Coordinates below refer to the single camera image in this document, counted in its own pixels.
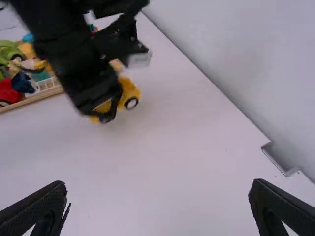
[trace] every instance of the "toy tray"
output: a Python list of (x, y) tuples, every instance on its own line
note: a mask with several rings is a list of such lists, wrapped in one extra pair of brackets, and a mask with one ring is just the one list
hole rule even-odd
[[(110, 64), (116, 71), (123, 71), (123, 65), (118, 59), (112, 60)], [(25, 95), (22, 100), (17, 103), (0, 107), (0, 113), (4, 113), (63, 92), (63, 88), (55, 76), (37, 82), (37, 87), (38, 91), (36, 93)]]

